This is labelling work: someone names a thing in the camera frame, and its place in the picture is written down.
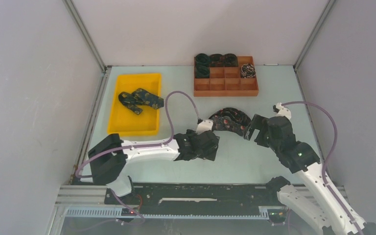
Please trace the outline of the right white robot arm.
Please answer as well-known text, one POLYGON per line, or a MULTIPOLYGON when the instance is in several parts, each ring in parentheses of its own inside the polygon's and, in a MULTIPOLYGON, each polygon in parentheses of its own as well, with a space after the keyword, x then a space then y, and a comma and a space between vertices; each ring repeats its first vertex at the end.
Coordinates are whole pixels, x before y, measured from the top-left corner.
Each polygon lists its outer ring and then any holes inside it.
POLYGON ((296 140, 287 117, 254 115, 245 138, 249 140, 255 130, 255 143, 270 148, 280 163, 303 181, 317 202, 313 204, 302 197, 289 181, 279 176, 266 185, 268 203, 286 205, 319 235, 376 235, 376 223, 365 221, 333 183, 324 182, 319 156, 309 144, 296 140))

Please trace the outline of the white-patterned tie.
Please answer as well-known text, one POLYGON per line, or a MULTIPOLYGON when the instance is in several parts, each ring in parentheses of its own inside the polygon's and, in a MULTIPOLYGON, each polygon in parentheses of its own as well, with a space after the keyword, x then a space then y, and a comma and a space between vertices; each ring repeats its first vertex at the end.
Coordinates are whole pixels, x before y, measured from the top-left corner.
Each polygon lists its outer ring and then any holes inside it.
POLYGON ((255 78, 256 69, 253 64, 246 63, 240 67, 240 77, 241 78, 255 78))

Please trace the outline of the dark floral red-dotted tie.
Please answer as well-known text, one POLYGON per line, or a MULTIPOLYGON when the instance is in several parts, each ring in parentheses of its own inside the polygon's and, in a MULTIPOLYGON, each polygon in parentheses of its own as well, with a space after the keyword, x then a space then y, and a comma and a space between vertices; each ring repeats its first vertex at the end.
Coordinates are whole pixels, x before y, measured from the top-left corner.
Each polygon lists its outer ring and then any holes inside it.
POLYGON ((227 107, 212 114, 209 119, 213 122, 213 131, 228 131, 244 137, 251 123, 251 118, 243 111, 227 107))

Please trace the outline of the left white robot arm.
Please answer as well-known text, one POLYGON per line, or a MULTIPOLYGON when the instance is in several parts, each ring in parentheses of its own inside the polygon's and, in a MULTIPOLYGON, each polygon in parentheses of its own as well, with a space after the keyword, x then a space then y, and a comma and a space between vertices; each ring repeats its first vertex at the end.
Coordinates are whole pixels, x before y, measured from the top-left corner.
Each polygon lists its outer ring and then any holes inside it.
POLYGON ((94 185, 107 186, 118 200, 129 204, 135 198, 135 190, 131 177, 121 175, 126 165, 158 160, 214 161, 219 139, 211 130, 198 134, 190 129, 176 134, 171 141, 125 141, 118 134, 111 134, 88 152, 92 161, 85 170, 94 185))

